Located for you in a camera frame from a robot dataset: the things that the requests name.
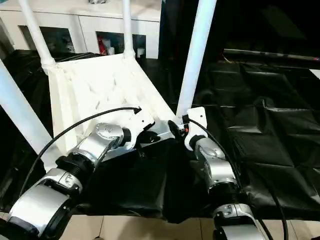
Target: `black cable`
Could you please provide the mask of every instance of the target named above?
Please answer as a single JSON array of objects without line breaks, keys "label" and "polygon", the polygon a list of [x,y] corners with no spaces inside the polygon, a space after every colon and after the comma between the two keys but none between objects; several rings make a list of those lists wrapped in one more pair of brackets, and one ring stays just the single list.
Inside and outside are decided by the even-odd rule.
[{"label": "black cable", "polygon": [[274,240],[274,238],[272,237],[272,235],[271,235],[271,233],[270,233],[269,229],[267,228],[267,226],[266,226],[265,222],[264,222],[264,221],[262,221],[262,219],[261,219],[261,218],[258,218],[258,221],[259,221],[260,225],[262,226],[262,228],[263,228],[263,230],[264,230],[264,232],[265,232],[266,236],[268,237],[268,239],[269,239],[269,240]]},{"label": "black cable", "polygon": [[[221,150],[224,152],[225,156],[227,157],[227,159],[230,159],[230,157],[228,156],[227,152],[225,151],[225,149],[222,147],[222,145],[216,140],[216,138],[212,135],[211,132],[209,132],[204,126],[202,126],[200,123],[192,120],[192,119],[188,119],[189,122],[196,124],[199,128],[201,128],[202,130],[204,130],[208,136],[215,141],[215,143],[221,148]],[[273,191],[273,189],[271,188],[271,186],[269,185],[269,183],[266,181],[266,179],[257,171],[252,171],[253,173],[257,174],[257,176],[262,180],[265,188],[268,190],[268,192],[271,194],[271,197],[277,207],[277,209],[280,212],[281,215],[281,221],[282,221],[282,226],[283,226],[283,239],[284,240],[289,240],[289,234],[288,234],[288,225],[287,225],[287,221],[286,221],[286,217],[283,211],[283,208],[280,205],[280,202],[275,194],[275,192]],[[270,240],[273,240],[267,226],[264,224],[264,222],[261,220],[260,224],[263,228],[263,230],[265,231],[266,235],[268,236],[268,238]]]},{"label": "black cable", "polygon": [[101,115],[104,115],[104,114],[109,114],[109,113],[112,113],[112,112],[117,112],[117,111],[121,111],[121,110],[134,110],[135,113],[140,111],[141,109],[140,108],[136,108],[136,107],[119,107],[119,108],[115,108],[115,109],[111,109],[111,110],[108,110],[108,111],[103,111],[103,112],[100,112],[100,113],[97,113],[97,114],[94,114],[92,116],[89,116],[89,117],[86,117],[85,119],[82,119],[78,122],[76,122],[75,124],[71,125],[70,127],[68,127],[67,129],[63,130],[62,132],[60,132],[57,136],[55,136],[50,142],[47,143],[47,145],[44,146],[44,148],[40,151],[39,155],[36,157],[36,159],[34,160],[24,182],[23,182],[23,185],[22,185],[22,188],[20,190],[20,193],[19,193],[19,197],[21,197],[21,195],[24,193],[24,190],[26,188],[26,185],[27,185],[27,182],[28,182],[28,179],[30,178],[30,175],[31,173],[33,172],[33,170],[35,169],[36,167],[36,164],[37,162],[41,159],[42,155],[46,152],[46,150],[48,150],[48,148],[55,142],[57,141],[61,136],[63,136],[64,134],[66,134],[67,132],[69,132],[71,129],[74,129],[75,127],[77,127],[78,125],[80,124],[83,124],[84,122],[86,121],[89,121],[91,119],[94,119],[96,117],[99,117]]},{"label": "black cable", "polygon": [[278,208],[280,215],[281,215],[281,221],[282,221],[282,227],[283,227],[283,239],[284,240],[288,240],[289,239],[289,233],[288,233],[288,225],[287,225],[287,220],[286,220],[286,216],[284,213],[284,210],[282,208],[282,206],[280,205],[280,202],[275,194],[275,191],[272,189],[272,187],[269,185],[269,183],[267,182],[267,180],[258,172],[258,171],[254,171],[253,169],[251,169],[252,173],[255,173],[263,182],[265,188],[268,190],[268,192],[271,194],[271,197],[276,205],[276,207]]}]

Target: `white pole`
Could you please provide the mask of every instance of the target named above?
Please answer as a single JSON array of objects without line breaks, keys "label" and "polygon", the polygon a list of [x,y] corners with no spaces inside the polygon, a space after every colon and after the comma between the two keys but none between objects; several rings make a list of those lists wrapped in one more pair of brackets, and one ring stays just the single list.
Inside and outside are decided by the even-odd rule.
[{"label": "white pole", "polygon": [[123,25],[124,25],[124,57],[135,56],[131,31],[131,7],[130,0],[122,0]]},{"label": "white pole", "polygon": [[42,68],[47,69],[54,66],[56,62],[49,52],[48,46],[45,42],[44,36],[40,31],[40,27],[37,24],[34,13],[28,4],[28,0],[19,0],[19,3],[35,47],[40,55]]},{"label": "white pole", "polygon": [[178,107],[176,110],[176,116],[178,118],[186,115],[187,110],[192,106],[216,3],[217,0],[199,0],[198,3]]},{"label": "white pole", "polygon": [[[37,154],[52,139],[1,60],[0,105]],[[61,155],[56,145],[50,147],[41,158],[45,170],[55,168]]]}]

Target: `floor tile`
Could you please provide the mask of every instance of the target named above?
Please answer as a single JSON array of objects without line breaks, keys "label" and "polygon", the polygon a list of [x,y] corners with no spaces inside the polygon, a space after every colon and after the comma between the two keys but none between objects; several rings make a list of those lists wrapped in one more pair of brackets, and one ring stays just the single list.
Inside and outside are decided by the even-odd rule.
[{"label": "floor tile", "polygon": [[103,218],[73,215],[60,240],[93,240],[99,236]]},{"label": "floor tile", "polygon": [[100,237],[105,240],[201,240],[200,220],[180,224],[134,216],[104,216]]},{"label": "floor tile", "polygon": [[291,220],[291,224],[293,226],[294,232],[295,232],[298,240],[310,240],[313,237],[320,236],[319,231],[318,231],[319,232],[318,236],[313,235],[313,233],[311,232],[311,229],[307,225],[307,221]]},{"label": "floor tile", "polygon": [[214,220],[211,218],[200,218],[202,240],[212,240],[214,235]]},{"label": "floor tile", "polygon": [[[266,227],[269,229],[274,240],[283,240],[284,239],[284,230],[281,220],[263,220]],[[290,222],[287,220],[289,240],[298,240],[294,228]]]}]

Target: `black cloth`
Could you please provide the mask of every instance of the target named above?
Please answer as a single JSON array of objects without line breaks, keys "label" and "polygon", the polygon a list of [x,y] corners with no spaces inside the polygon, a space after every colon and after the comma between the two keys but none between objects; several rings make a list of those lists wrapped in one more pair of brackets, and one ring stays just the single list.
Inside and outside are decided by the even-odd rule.
[{"label": "black cloth", "polygon": [[[52,134],[48,78],[39,57],[19,51],[4,63]],[[182,79],[156,60],[141,64],[175,111]],[[230,156],[243,192],[261,218],[280,215],[257,173],[270,183],[287,218],[319,220],[319,87],[319,79],[307,69],[225,63],[208,65],[200,74],[194,106],[205,107],[208,129]],[[8,147],[2,148],[0,209],[8,211],[36,154],[3,109],[0,114],[8,136],[2,139]],[[78,210],[88,215],[135,215],[172,223],[209,217],[211,202],[196,167],[193,154],[175,139],[116,157],[97,169]],[[40,162],[29,185],[43,174]]]}]

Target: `black plastic sheet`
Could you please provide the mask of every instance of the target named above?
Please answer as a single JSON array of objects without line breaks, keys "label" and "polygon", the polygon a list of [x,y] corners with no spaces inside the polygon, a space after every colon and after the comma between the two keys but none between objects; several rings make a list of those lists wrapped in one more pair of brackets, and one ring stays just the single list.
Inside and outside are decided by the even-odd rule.
[{"label": "black plastic sheet", "polygon": [[[61,60],[66,56],[54,57]],[[38,56],[16,52],[5,64],[52,134],[48,78],[40,69]],[[142,68],[175,110],[180,81],[173,80],[173,71],[149,60]],[[205,107],[208,129],[230,155],[243,192],[261,218],[280,215],[257,173],[270,183],[288,219],[320,220],[318,89],[320,80],[307,69],[225,63],[209,65],[200,74],[194,106]],[[12,146],[2,149],[5,161],[0,169],[0,209],[8,211],[36,154],[3,110],[0,114],[8,136],[2,140]],[[116,157],[101,164],[78,210],[88,215],[134,215],[172,223],[210,217],[212,202],[194,170],[197,166],[193,154],[175,139]],[[40,162],[29,184],[43,174]]]}]

